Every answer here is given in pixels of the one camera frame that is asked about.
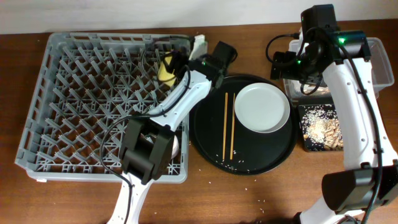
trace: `white plate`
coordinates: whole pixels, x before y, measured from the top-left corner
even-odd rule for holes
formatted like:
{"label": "white plate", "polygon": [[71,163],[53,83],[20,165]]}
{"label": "white plate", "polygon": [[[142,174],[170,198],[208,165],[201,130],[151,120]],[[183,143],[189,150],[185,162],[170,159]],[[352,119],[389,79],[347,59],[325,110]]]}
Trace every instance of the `white plate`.
{"label": "white plate", "polygon": [[290,105],[285,94],[266,83],[244,87],[235,99],[235,114],[248,129],[259,133],[277,131],[290,115]]}

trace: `yellow sponge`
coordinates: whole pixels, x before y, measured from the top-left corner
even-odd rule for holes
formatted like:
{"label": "yellow sponge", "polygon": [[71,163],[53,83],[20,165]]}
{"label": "yellow sponge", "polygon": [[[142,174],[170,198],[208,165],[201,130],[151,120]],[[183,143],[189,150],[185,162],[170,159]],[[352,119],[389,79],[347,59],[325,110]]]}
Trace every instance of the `yellow sponge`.
{"label": "yellow sponge", "polygon": [[[172,60],[172,58],[166,57],[166,58],[164,58],[164,60],[168,64],[170,64],[170,61]],[[164,66],[163,62],[160,63],[159,74],[158,74],[159,81],[163,82],[163,80],[169,80],[167,82],[164,82],[164,84],[171,87],[175,83],[175,78],[172,79],[174,76],[175,75],[173,75],[172,73],[169,73],[168,71],[166,71],[166,67]]]}

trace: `brown wooden surface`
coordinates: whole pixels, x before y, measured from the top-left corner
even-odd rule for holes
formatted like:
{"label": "brown wooden surface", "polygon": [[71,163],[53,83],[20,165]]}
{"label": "brown wooden surface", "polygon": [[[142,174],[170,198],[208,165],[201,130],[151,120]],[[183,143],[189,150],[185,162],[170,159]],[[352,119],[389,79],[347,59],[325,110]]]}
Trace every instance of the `brown wooden surface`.
{"label": "brown wooden surface", "polygon": [[[380,38],[393,72],[398,73],[398,20],[340,25],[342,29],[361,29],[368,37]],[[230,72],[269,78],[271,65],[264,55],[266,44],[278,34],[299,28],[300,24],[268,24],[112,32],[205,34],[210,52],[219,40],[237,48],[239,57]],[[105,223],[113,212],[120,184],[38,183],[14,164],[48,37],[49,34],[0,35],[0,223]],[[287,50],[289,41],[275,42],[270,51]],[[398,85],[381,91],[378,102],[389,139],[398,149]],[[341,170],[343,153],[308,153],[299,142],[275,170],[257,176],[236,176],[213,167],[190,146],[188,179],[183,184],[154,184],[140,222],[240,223],[258,219],[264,223],[273,218],[289,218],[317,201],[325,174]],[[398,200],[372,212],[370,223],[397,223],[397,214]]]}

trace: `plastic crate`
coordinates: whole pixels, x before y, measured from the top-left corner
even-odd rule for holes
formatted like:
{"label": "plastic crate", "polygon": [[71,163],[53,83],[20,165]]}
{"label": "plastic crate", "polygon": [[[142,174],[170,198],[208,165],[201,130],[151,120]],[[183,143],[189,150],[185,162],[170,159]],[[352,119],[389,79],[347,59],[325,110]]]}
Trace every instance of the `plastic crate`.
{"label": "plastic crate", "polygon": [[[387,86],[394,84],[394,75],[392,74],[391,64],[387,56],[387,52],[380,39],[370,37],[367,38],[369,48],[371,51],[371,63],[372,63],[372,82],[373,90],[376,97],[379,96],[379,91]],[[293,40],[289,44],[289,51],[299,51],[299,40]],[[330,97],[329,89],[320,87],[315,93],[310,96],[304,95],[300,91],[301,84],[296,80],[284,79],[284,86],[287,96],[292,100],[299,100],[301,98],[313,98],[313,97]],[[310,91],[313,87],[305,86],[305,89]]]}
{"label": "plastic crate", "polygon": [[[52,34],[15,163],[39,180],[120,182],[102,168],[100,142],[113,121],[146,113],[170,93],[156,74],[160,56],[172,49],[189,54],[190,43],[169,35]],[[126,125],[113,129],[104,145],[104,162],[115,170],[121,170],[118,151]],[[188,117],[176,135],[180,154],[157,182],[187,178]]]}

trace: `brown stick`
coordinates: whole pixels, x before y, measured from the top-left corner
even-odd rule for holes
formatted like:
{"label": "brown stick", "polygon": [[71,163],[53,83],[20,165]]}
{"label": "brown stick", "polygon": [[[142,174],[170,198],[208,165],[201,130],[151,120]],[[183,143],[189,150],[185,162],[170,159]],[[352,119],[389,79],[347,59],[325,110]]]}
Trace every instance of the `brown stick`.
{"label": "brown stick", "polygon": [[228,93],[225,93],[225,107],[224,107],[224,133],[223,133],[223,160],[225,159],[225,139],[226,139],[226,119],[228,111]]}
{"label": "brown stick", "polygon": [[234,101],[232,104],[232,132],[231,132],[231,154],[229,155],[229,159],[233,158],[234,151],[234,130],[235,130],[235,93],[234,93]]}

